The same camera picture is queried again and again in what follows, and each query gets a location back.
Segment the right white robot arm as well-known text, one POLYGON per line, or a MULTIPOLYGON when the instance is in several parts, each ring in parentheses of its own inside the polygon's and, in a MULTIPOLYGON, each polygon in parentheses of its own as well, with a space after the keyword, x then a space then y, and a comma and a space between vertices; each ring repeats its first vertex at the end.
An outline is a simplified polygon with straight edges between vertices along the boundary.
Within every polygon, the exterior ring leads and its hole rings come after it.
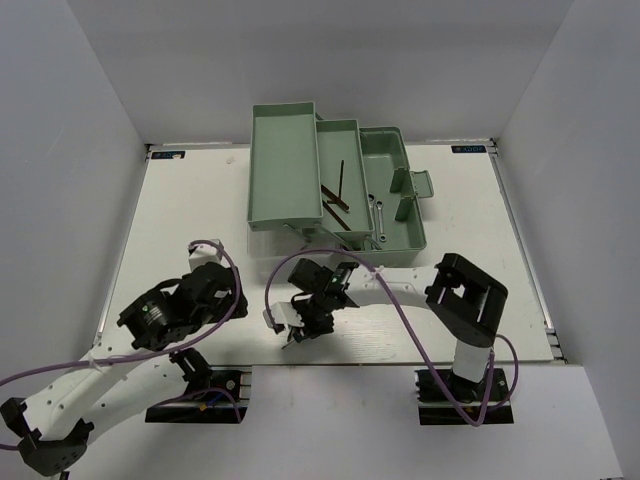
POLYGON ((289 328, 295 341, 331 333, 337 310, 394 304, 425 308, 456 339, 453 390, 472 399, 486 389, 486 364, 508 290, 463 256, 445 254, 435 274, 426 267, 380 267, 373 271, 360 262, 342 262, 330 269, 303 258, 288 282, 303 297, 273 305, 272 315, 289 328))

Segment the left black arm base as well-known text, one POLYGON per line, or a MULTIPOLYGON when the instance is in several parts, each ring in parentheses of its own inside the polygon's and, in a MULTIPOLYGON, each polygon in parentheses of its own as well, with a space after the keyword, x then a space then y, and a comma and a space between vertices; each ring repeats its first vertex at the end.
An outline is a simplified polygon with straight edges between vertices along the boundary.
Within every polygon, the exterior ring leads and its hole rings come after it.
POLYGON ((150 407, 150 424, 240 424, 251 393, 250 368, 212 368, 209 376, 190 383, 185 393, 150 407))

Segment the red hex key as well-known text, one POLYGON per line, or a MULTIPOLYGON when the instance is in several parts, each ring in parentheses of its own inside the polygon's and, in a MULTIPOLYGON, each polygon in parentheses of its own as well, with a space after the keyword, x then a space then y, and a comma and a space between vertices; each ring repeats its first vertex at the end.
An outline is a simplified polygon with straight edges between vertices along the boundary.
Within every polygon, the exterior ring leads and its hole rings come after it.
POLYGON ((345 232, 353 231, 353 228, 347 223, 344 218, 344 213, 347 213, 347 210, 344 210, 342 206, 336 204, 335 202, 323 200, 322 201, 323 208, 328 212, 328 214, 335 220, 335 222, 340 226, 340 228, 345 232))

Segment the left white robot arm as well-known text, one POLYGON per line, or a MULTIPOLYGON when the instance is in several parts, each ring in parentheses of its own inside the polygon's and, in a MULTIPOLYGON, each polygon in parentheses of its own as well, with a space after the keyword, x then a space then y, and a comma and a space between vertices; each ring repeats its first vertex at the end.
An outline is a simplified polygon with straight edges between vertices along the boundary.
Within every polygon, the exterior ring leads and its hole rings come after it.
POLYGON ((247 313, 237 269, 212 261, 147 290, 79 362, 63 366, 63 375, 2 404, 23 462, 51 477, 76 463, 100 435, 148 408, 209 393, 235 405, 226 378, 193 342, 201 329, 247 313))

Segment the long hex key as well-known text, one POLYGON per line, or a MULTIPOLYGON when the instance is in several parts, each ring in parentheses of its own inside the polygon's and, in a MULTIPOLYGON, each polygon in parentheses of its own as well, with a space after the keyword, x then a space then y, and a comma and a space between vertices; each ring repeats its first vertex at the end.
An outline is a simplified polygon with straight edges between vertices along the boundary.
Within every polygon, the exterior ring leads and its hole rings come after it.
POLYGON ((349 210, 349 205, 341 197, 336 195, 325 185, 321 185, 321 192, 324 195, 326 195, 333 204, 338 205, 340 208, 342 208, 345 211, 349 210))

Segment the small combination wrench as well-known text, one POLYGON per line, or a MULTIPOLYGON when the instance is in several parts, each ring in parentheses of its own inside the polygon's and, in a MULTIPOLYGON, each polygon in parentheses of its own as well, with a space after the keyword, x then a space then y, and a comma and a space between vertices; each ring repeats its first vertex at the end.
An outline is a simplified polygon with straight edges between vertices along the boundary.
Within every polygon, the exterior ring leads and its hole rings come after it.
POLYGON ((375 202, 377 220, 378 220, 378 239, 384 243, 386 241, 386 233, 384 226, 384 203, 381 200, 375 202))

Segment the green stubby screwdriver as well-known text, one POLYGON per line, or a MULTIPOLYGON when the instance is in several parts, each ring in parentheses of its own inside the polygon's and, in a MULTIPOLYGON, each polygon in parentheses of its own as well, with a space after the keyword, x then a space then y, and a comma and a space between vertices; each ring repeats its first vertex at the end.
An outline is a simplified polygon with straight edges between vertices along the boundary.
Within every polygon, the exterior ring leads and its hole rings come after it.
POLYGON ((299 343, 295 338, 291 338, 289 340, 286 341, 286 343, 281 347, 282 350, 286 349, 287 347, 297 344, 299 343))

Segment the green plastic toolbox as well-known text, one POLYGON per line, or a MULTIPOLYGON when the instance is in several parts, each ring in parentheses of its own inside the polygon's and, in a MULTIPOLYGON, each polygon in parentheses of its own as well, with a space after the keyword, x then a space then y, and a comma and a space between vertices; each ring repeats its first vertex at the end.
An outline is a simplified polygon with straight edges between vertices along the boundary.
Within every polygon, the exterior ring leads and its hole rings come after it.
POLYGON ((375 265, 409 266, 427 246, 420 202, 433 194, 397 127, 324 119, 312 102, 252 109, 247 223, 255 260, 334 247, 375 265))

